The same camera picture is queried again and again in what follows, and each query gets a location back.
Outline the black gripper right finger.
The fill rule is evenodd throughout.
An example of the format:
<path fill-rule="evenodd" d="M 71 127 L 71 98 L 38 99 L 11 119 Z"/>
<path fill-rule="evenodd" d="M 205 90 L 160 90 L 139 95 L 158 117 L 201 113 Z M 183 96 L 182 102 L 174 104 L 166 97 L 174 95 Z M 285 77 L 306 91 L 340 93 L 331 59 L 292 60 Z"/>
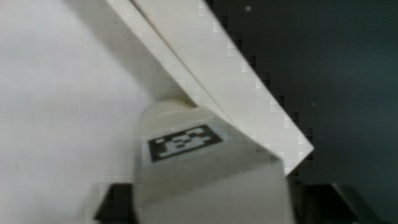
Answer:
<path fill-rule="evenodd" d="M 384 224 L 356 188 L 288 177 L 297 224 Z"/>

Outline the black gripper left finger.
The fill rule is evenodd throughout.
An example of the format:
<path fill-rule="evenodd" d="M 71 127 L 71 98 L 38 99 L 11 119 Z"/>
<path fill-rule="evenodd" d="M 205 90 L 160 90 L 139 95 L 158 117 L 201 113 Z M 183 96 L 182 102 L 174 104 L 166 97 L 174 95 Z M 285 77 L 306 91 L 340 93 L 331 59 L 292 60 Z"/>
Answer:
<path fill-rule="evenodd" d="M 100 224 L 139 224 L 130 183 L 110 185 L 93 219 Z"/>

